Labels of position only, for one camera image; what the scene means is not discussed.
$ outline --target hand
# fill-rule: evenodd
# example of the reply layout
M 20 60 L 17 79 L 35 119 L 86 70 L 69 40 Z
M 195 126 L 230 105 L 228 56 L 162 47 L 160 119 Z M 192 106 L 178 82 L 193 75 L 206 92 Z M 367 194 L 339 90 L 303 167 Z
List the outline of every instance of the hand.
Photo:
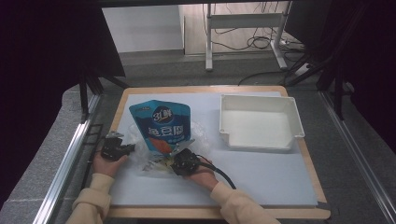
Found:
M 209 191 L 212 191 L 213 188 L 219 183 L 214 172 L 204 166 L 199 166 L 198 170 L 194 174 L 184 176 L 184 178 L 194 181 L 196 184 L 208 189 Z
M 117 161 L 107 161 L 100 155 L 100 151 L 96 152 L 93 158 L 93 172 L 114 177 L 120 166 L 127 160 L 128 156 L 124 155 Z

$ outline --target table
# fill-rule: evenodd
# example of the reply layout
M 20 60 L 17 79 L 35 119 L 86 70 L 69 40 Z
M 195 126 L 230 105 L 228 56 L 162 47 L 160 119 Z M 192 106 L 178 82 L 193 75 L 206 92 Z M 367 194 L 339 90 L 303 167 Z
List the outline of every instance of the table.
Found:
M 110 130 L 117 130 L 120 124 L 124 106 L 130 94 L 149 93 L 196 93 L 196 92 L 244 92 L 244 91 L 278 91 L 282 96 L 287 96 L 283 87 L 279 86 L 209 86 L 209 87 L 161 87 L 161 88 L 130 88 L 124 91 L 120 104 L 113 119 Z M 316 207 L 268 207 L 266 210 L 276 218 L 315 218 L 325 219 L 330 216 L 327 200 L 318 180 L 315 167 L 311 161 L 304 139 L 300 139 L 299 147 L 304 158 L 307 171 L 311 178 L 314 191 L 318 197 Z M 222 218 L 218 207 L 116 207 L 112 206 L 109 217 L 135 217 L 135 218 Z

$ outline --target gray floor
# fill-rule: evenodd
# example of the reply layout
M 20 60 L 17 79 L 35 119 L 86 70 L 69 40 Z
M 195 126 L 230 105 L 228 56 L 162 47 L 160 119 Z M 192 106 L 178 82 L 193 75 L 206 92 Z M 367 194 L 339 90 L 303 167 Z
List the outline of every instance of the gray floor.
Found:
M 214 71 L 207 73 L 203 56 L 183 57 L 178 52 L 122 54 L 127 77 L 120 78 L 134 87 L 236 85 L 248 75 L 278 71 L 271 53 L 245 55 L 218 55 Z M 283 73 L 262 74 L 246 79 L 242 85 L 276 85 Z M 318 178 L 331 206 L 329 220 L 288 220 L 282 223 L 387 223 L 375 196 L 368 188 L 359 167 L 336 129 L 319 93 L 315 90 L 314 76 L 287 88 L 289 96 L 296 99 L 305 130 L 307 143 Z M 107 132 L 117 109 L 122 89 L 102 79 L 105 92 L 90 133 L 99 127 Z M 374 170 L 389 197 L 396 200 L 396 156 L 376 134 L 359 112 L 344 98 L 346 124 L 361 147 L 366 160 Z M 0 223 L 32 223 L 50 183 L 62 161 L 80 119 L 79 91 L 72 88 L 64 94 L 64 104 L 48 137 L 38 151 L 18 186 L 0 212 Z M 85 141 L 76 166 L 67 180 L 61 200 L 58 202 L 50 223 L 64 223 L 71 213 L 71 203 L 81 186 L 95 135 Z M 133 220 L 110 218 L 106 223 L 224 223 L 221 221 L 186 220 Z

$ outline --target wall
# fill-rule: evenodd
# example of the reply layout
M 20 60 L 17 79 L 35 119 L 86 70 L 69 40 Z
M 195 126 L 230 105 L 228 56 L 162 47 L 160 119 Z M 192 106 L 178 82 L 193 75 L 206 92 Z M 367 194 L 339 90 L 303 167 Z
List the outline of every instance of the wall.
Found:
M 118 52 L 183 49 L 178 6 L 104 8 Z

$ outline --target transparent plastic wrapper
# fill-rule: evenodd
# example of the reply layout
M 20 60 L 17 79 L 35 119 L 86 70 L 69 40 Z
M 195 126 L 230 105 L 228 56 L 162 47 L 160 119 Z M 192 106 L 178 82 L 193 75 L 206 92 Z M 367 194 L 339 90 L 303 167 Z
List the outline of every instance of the transparent plastic wrapper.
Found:
M 209 145 L 204 128 L 191 121 L 190 108 L 172 102 L 148 101 L 130 106 L 135 123 L 124 139 L 135 144 L 132 156 L 140 175 L 150 177 L 174 176 L 171 153 L 177 143 L 194 139 L 188 148 L 204 157 Z

